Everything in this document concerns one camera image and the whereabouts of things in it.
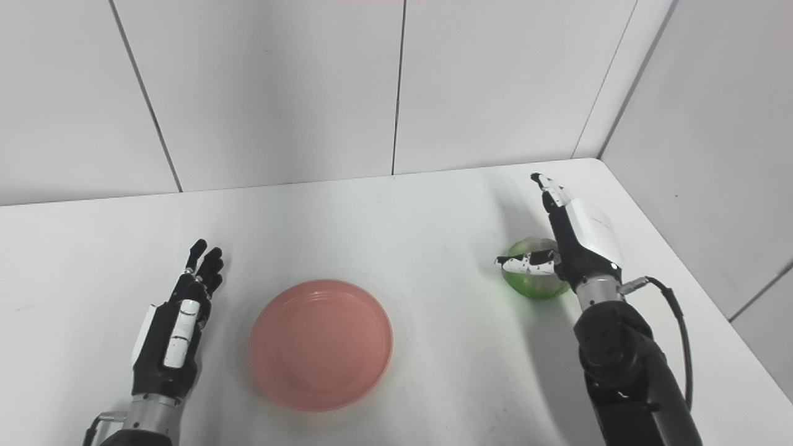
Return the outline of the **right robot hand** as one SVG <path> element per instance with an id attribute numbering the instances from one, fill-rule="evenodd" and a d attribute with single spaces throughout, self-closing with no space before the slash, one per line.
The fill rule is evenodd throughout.
<path id="1" fill-rule="evenodd" d="M 532 180 L 543 192 L 543 206 L 556 248 L 496 257 L 504 272 L 522 276 L 557 276 L 569 283 L 586 305 L 618 301 L 623 258 L 609 218 L 573 198 L 552 178 L 535 172 Z"/>

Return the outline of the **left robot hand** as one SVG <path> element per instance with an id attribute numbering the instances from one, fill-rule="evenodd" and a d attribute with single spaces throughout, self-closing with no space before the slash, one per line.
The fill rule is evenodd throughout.
<path id="1" fill-rule="evenodd" d="M 196 352 L 222 282 L 222 250 L 199 239 L 167 301 L 151 307 L 142 325 L 131 395 L 186 398 L 198 377 Z"/>

